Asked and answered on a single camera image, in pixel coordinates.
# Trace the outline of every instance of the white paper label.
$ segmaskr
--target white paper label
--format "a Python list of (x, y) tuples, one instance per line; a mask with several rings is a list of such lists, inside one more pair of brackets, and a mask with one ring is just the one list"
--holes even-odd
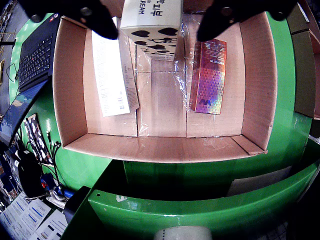
[(18, 167), (18, 166), (19, 166), (19, 162), (18, 162), (18, 160), (15, 160), (15, 161), (14, 161), (14, 165), (15, 165), (16, 167)]
[(109, 40), (92, 31), (92, 51), (96, 86), (103, 117), (128, 114), (125, 81), (118, 40)]

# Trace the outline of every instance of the product box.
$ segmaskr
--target product box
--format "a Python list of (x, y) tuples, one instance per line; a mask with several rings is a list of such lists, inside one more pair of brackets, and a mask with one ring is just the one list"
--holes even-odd
[[(150, 60), (138, 48), (120, 47), (135, 60), (140, 108), (137, 116), (117, 115), (113, 117), (120, 118), (113, 122), (102, 117), (95, 89), (92, 32), (62, 19), (53, 63), (54, 110), (62, 146), (99, 157), (151, 163), (214, 162), (266, 153), (278, 84), (268, 17), (265, 12), (258, 14), (217, 37), (228, 46), (220, 115), (189, 110), (200, 17), (183, 16), (183, 64), (177, 58)], [(142, 123), (149, 135), (138, 134)]]
[(181, 29), (182, 0), (126, 0), (121, 26), (153, 60), (173, 61)]
[(224, 94), (227, 43), (217, 39), (194, 47), (190, 108), (197, 113), (220, 114)]

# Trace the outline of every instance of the green surface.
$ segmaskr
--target green surface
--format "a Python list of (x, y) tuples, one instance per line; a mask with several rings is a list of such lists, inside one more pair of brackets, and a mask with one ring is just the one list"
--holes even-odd
[[(254, 157), (209, 163), (152, 164), (126, 163), (128, 181), (137, 184), (158, 184), (164, 178), (179, 179), (186, 185), (229, 184), (233, 179), (257, 176), (273, 172), (297, 163), (305, 148), (311, 126), (311, 118), (294, 112), (295, 103), (295, 60), (292, 39), (287, 22), (274, 21), (268, 14), (276, 52), (278, 69), (278, 93), (274, 125), (268, 144), (268, 153)], [(12, 52), (12, 63), (19, 64), (22, 42), (39, 24), (30, 20), (16, 36)], [(15, 76), (14, 68), (10, 77)], [(9, 84), (10, 100), (14, 98), (18, 83)], [(54, 115), (52, 88), (36, 101), (28, 116), (37, 113), (42, 132), (50, 131), (52, 141), (59, 141)], [(78, 189), (82, 185), (92, 187), (110, 159), (93, 157), (66, 149), (60, 149), (56, 156), (57, 166), (65, 184)]]
[[(51, 14), (47, 14), (44, 19), (47, 19), (50, 15)], [(17, 70), (19, 68), (21, 45), (40, 24), (41, 23), (34, 23), (31, 20), (28, 20), (16, 35), (15, 46), (12, 50), (11, 63), (15, 63)], [(12, 66), (10, 68), (10, 78), (14, 80), (15, 75), (15, 68)], [(18, 81), (15, 83), (10, 81), (10, 103), (15, 99), (17, 89)], [(53, 143), (60, 141), (54, 110), (52, 83), (47, 84), (44, 91), (40, 94), (39, 98), (30, 109), (27, 117), (34, 113), (37, 113), (38, 115), (42, 132), (45, 134), (47, 131), (50, 131), (51, 140)], [(22, 138), (26, 143), (28, 141), (28, 137), (23, 124), (21, 127), (23, 135)], [(49, 146), (48, 138), (44, 137), (44, 140), (46, 145)], [(110, 161), (111, 160), (107, 158), (85, 155), (67, 149), (59, 149), (56, 154), (56, 164), (60, 176), (59, 178), (62, 183), (74, 190), (81, 188), (83, 185), (91, 188), (101, 173), (108, 166)], [(48, 170), (46, 167), (44, 167), (43, 170), (46, 173), (50, 172), (50, 170)]]
[(316, 169), (312, 164), (276, 184), (219, 199), (157, 201), (94, 190), (88, 201), (107, 230), (129, 236), (151, 239), (157, 231), (176, 226), (204, 226), (219, 236), (274, 218), (297, 200)]

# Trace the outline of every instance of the black device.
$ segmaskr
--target black device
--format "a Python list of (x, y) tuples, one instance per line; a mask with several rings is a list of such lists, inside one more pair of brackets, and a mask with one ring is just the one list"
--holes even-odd
[(13, 179), (17, 187), (29, 198), (44, 195), (46, 192), (41, 185), (42, 167), (34, 154), (29, 151), (18, 151), (15, 147), (4, 152), (4, 157), (10, 164)]
[(59, 14), (48, 17), (23, 42), (18, 70), (19, 91), (52, 78)]

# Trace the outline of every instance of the iridescent packaging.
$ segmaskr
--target iridescent packaging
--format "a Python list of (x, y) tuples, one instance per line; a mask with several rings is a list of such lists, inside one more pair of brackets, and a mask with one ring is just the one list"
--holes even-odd
[(197, 113), (221, 112), (225, 86), (227, 43), (217, 39), (194, 46), (190, 108)]

